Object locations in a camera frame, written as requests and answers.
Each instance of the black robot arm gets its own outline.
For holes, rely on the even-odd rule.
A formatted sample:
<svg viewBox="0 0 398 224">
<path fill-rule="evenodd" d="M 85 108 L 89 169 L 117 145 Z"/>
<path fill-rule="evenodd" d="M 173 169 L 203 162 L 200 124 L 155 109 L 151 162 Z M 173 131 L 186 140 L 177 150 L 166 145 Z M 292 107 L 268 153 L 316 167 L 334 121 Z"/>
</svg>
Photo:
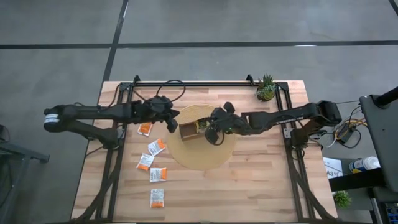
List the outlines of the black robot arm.
<svg viewBox="0 0 398 224">
<path fill-rule="evenodd" d="M 309 119 L 305 126 L 290 132 L 290 145 L 305 147 L 309 136 L 324 126 L 335 126 L 341 122 L 337 105 L 330 101 L 307 103 L 304 106 L 275 113 L 245 112 L 241 116 L 234 114 L 235 109 L 230 102 L 225 103 L 224 109 L 219 107 L 211 113 L 210 125 L 205 135 L 212 144 L 216 144 L 218 132 L 240 135 L 260 134 L 277 124 Z"/>
<path fill-rule="evenodd" d="M 83 106 L 57 105 L 45 109 L 44 129 L 58 133 L 71 131 L 85 138 L 98 139 L 106 149 L 118 146 L 118 131 L 115 128 L 97 128 L 77 121 L 78 119 L 111 119 L 117 123 L 167 123 L 167 129 L 173 133 L 178 124 L 174 117 L 180 112 L 173 110 L 173 103 L 165 96 L 155 96 L 151 99 L 116 104 L 114 106 Z"/>
</svg>

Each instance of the gray floor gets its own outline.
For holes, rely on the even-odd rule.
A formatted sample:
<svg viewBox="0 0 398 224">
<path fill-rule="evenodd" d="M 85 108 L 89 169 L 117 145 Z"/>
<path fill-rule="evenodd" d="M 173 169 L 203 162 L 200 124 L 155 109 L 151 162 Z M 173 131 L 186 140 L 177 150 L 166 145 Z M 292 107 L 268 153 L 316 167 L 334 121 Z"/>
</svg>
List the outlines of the gray floor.
<svg viewBox="0 0 398 224">
<path fill-rule="evenodd" d="M 0 2 L 0 44 L 110 43 L 122 0 Z M 388 0 L 131 0 L 120 42 L 398 40 Z M 13 223 L 68 220 L 87 142 L 43 130 L 44 108 L 76 101 L 94 105 L 108 49 L 0 50 L 0 123 L 12 142 L 51 154 L 33 162 Z M 398 84 L 398 46 L 119 49 L 111 80 L 241 80 L 272 74 L 305 80 L 310 101 L 356 100 Z M 340 105 L 348 116 L 355 103 Z M 355 149 L 327 157 L 374 155 L 369 134 Z M 370 222 L 366 212 L 339 211 Z"/>
</svg>

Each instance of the butcher block tabletop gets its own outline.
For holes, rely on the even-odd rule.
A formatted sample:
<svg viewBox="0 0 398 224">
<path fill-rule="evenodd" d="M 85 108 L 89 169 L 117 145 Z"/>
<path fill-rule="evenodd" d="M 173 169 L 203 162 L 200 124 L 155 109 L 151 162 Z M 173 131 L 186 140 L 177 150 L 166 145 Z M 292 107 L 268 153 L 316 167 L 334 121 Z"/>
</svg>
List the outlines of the butcher block tabletop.
<svg viewBox="0 0 398 224">
<path fill-rule="evenodd" d="M 99 103 L 109 105 L 120 82 L 104 82 Z M 287 81 L 293 107 L 308 103 L 302 80 Z M 135 87 L 144 98 L 151 98 L 158 87 Z M 182 87 L 162 88 L 160 95 L 177 97 Z M 191 105 L 223 106 L 230 101 L 236 112 L 275 112 L 275 98 L 260 102 L 256 87 L 187 87 L 185 94 L 174 101 L 173 109 Z M 133 94 L 132 100 L 139 100 Z M 97 120 L 94 125 L 108 128 L 112 121 Z M 294 198 L 287 167 L 280 126 L 252 136 L 236 136 L 232 156 L 219 168 L 190 170 L 176 162 L 166 149 L 156 155 L 152 167 L 166 167 L 167 181 L 150 183 L 149 172 L 136 169 L 147 145 L 158 138 L 167 144 L 165 123 L 155 123 L 150 136 L 137 133 L 139 125 L 129 124 L 126 131 L 114 222 L 293 222 L 297 221 Z M 88 145 L 87 152 L 99 148 L 98 141 Z M 72 211 L 72 218 L 81 215 L 100 191 L 106 150 L 90 154 L 84 161 L 81 179 Z M 321 150 L 316 145 L 305 149 L 305 167 L 311 191 L 326 210 L 337 217 L 326 176 Z M 164 189 L 164 208 L 150 208 L 150 190 Z M 103 216 L 109 205 L 108 191 Z M 305 217 L 305 197 L 300 193 Z"/>
</svg>

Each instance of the small wooden box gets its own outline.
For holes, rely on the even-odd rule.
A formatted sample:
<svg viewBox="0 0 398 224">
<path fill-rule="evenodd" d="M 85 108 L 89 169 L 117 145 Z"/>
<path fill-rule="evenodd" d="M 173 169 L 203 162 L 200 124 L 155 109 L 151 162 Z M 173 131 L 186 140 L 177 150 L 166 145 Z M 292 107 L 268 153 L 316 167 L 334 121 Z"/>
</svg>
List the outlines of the small wooden box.
<svg viewBox="0 0 398 224">
<path fill-rule="evenodd" d="M 194 122 L 180 124 L 180 134 L 183 141 L 205 137 L 205 131 L 209 122 L 205 119 L 199 119 Z"/>
</svg>

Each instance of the potted plant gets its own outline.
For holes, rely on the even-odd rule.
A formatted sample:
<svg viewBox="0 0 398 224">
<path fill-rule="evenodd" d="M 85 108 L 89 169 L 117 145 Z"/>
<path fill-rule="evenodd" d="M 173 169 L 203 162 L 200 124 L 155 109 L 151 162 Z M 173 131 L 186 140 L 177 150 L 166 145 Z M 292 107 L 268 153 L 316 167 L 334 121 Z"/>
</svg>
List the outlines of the potted plant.
<svg viewBox="0 0 398 224">
<path fill-rule="evenodd" d="M 351 204 L 351 198 L 345 191 L 335 192 L 335 194 L 333 195 L 333 199 L 335 200 L 335 204 L 339 208 L 346 208 L 349 207 L 349 205 Z"/>
<path fill-rule="evenodd" d="M 275 96 L 276 85 L 272 80 L 272 75 L 264 75 L 261 79 L 259 78 L 259 86 L 257 87 L 257 99 L 261 101 L 269 101 Z"/>
</svg>

